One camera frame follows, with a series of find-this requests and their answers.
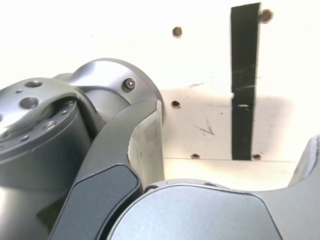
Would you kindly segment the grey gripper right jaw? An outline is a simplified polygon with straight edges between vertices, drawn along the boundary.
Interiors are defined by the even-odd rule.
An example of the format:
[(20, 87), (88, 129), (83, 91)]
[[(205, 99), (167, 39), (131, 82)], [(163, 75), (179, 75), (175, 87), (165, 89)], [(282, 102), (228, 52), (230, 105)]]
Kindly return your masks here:
[(317, 240), (320, 138), (311, 138), (289, 185), (240, 191), (173, 184), (133, 202), (109, 240)]

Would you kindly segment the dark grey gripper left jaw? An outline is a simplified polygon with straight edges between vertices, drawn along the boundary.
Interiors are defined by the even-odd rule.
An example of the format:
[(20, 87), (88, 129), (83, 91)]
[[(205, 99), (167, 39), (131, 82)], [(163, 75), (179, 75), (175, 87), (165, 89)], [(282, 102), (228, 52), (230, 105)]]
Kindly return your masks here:
[(95, 137), (63, 204), (52, 240), (105, 240), (122, 212), (163, 181), (162, 104), (143, 100)]

